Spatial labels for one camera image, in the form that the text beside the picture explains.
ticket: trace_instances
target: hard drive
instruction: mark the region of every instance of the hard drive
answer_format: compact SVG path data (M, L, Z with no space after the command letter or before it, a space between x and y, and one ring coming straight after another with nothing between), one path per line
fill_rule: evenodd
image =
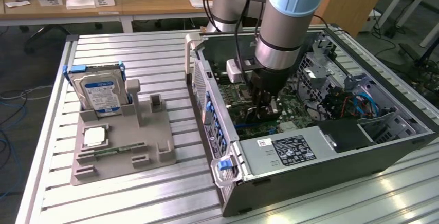
M83 110L95 110L98 117L122 114L122 105L130 104L126 91L124 64L72 66L64 76L74 86Z

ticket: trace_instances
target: aluminum extrusion table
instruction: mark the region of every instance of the aluminum extrusion table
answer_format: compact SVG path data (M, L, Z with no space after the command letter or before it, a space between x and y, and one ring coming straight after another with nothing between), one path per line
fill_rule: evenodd
M439 220L439 143L409 154L385 172L222 217L184 82L184 36L192 31L80 36L67 42L16 223L431 223ZM438 110L374 56L338 32L359 55L438 122ZM362 69L346 54L338 61ZM140 98L162 93L178 163L80 186L70 185L80 104L62 66L123 60Z

